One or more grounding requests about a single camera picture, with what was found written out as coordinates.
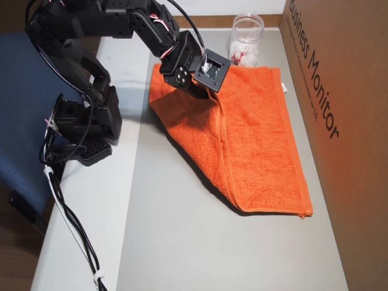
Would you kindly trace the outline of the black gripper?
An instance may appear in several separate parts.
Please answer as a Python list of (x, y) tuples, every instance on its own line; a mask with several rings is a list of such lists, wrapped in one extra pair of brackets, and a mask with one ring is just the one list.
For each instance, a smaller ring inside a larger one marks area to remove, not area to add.
[(159, 69), (164, 81), (175, 88), (187, 88), (196, 99), (208, 99), (207, 88), (192, 82), (202, 51), (192, 33), (184, 30), (179, 33), (177, 45), (162, 61)]

